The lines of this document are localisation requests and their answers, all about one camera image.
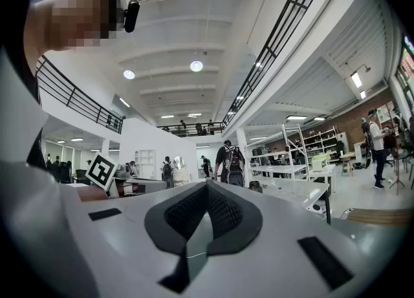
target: black metal railing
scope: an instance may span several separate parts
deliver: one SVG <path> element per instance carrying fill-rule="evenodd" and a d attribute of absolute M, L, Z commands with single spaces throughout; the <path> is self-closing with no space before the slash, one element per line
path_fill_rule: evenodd
<path fill-rule="evenodd" d="M 174 134 L 178 137 L 206 136 L 221 134 L 223 125 L 221 122 L 206 123 L 189 123 L 183 126 L 179 125 L 161 125 L 158 128 Z"/>
<path fill-rule="evenodd" d="M 75 86 L 45 56 L 41 56 L 37 62 L 36 76 L 39 80 L 39 87 L 58 101 L 97 124 L 118 134 L 121 133 L 122 118 L 99 105 Z"/>
<path fill-rule="evenodd" d="M 235 100 L 223 119 L 223 128 L 232 121 L 238 110 L 253 93 L 263 76 L 267 73 L 273 62 L 280 55 L 285 45 L 292 37 L 306 11 L 313 0 L 287 0 L 272 32 L 258 55 L 247 78 L 243 82 Z"/>

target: white floor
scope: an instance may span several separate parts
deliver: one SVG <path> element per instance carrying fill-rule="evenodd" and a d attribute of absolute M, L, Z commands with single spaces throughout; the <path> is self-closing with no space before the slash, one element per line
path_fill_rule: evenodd
<path fill-rule="evenodd" d="M 376 165 L 368 169 L 356 169 L 353 171 L 353 176 L 344 174 L 341 175 L 342 167 L 336 166 L 336 192 L 332 190 L 329 198 L 331 202 L 331 215 L 340 218 L 344 211 L 348 208 L 364 208 L 364 209 L 400 209 L 400 208 L 414 208 L 414 189 L 411 190 L 411 183 L 413 177 L 408 181 L 410 165 L 408 165 L 408 173 L 402 166 L 400 161 L 400 180 L 405 185 L 398 187 L 395 184 L 391 189 L 391 184 L 396 179 L 394 168 L 390 165 L 385 166 L 383 177 L 386 179 L 382 183 L 384 190 L 374 189 L 374 168 Z"/>

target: ladder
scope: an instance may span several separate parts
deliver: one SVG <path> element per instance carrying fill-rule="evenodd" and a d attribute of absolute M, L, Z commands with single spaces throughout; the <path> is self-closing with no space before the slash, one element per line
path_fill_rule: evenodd
<path fill-rule="evenodd" d="M 300 129 L 300 126 L 298 123 L 282 123 L 282 132 L 283 137 L 285 139 L 286 146 L 288 148 L 289 153 L 289 162 L 290 162 L 290 168 L 292 170 L 292 178 L 295 180 L 295 172 L 294 172 L 294 164 L 293 164 L 293 157 L 292 152 L 293 151 L 299 151 L 301 154 L 305 156 L 305 169 L 306 169 L 306 181 L 309 181 L 309 162 L 308 162 L 308 156 L 306 153 L 306 147 L 305 147 L 305 141 L 303 140 L 302 130 Z M 298 133 L 300 137 L 301 147 L 296 146 L 295 143 L 293 143 L 288 138 L 288 133 Z"/>

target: white pillar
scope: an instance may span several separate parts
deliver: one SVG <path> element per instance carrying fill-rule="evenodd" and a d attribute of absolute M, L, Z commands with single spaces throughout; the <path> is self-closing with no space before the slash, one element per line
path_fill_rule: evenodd
<path fill-rule="evenodd" d="M 248 151 L 247 151 L 247 141 L 246 141 L 245 130 L 242 127 L 237 128 L 236 129 L 236 134 L 237 134 L 237 141 L 239 142 L 240 152 L 246 160 L 246 164 L 245 164 L 245 187 L 248 187 L 248 185 L 250 183 L 250 173 L 249 173 L 249 170 L 248 170 L 248 165 L 250 163 L 250 156 L 249 156 Z"/>
<path fill-rule="evenodd" d="M 107 156 L 109 154 L 109 138 L 104 138 L 102 142 L 102 154 Z"/>

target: ceiling light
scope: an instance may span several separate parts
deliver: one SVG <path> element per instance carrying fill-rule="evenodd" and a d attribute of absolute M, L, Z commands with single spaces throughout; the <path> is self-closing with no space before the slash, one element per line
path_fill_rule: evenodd
<path fill-rule="evenodd" d="M 125 100 L 123 100 L 122 98 L 119 98 L 119 100 L 120 100 L 120 101 L 122 101 L 122 103 L 124 103 L 124 105 L 125 105 L 126 107 L 130 107 L 130 106 L 126 103 L 126 101 L 125 101 Z"/>
<path fill-rule="evenodd" d="M 362 85 L 360 76 L 358 75 L 358 73 L 353 74 L 352 76 L 352 80 L 354 81 L 355 85 L 357 88 L 359 88 Z"/>
<path fill-rule="evenodd" d="M 200 70 L 202 70 L 202 62 L 201 61 L 193 61 L 190 65 L 190 69 L 193 72 L 199 72 Z"/>
<path fill-rule="evenodd" d="M 132 70 L 126 70 L 124 72 L 124 76 L 125 76 L 125 78 L 131 80 L 131 79 L 133 79 L 135 77 L 135 74 L 134 74 L 134 72 Z"/>
<path fill-rule="evenodd" d="M 306 119 L 306 116 L 295 116 L 295 115 L 290 115 L 287 117 L 286 120 L 304 120 Z"/>

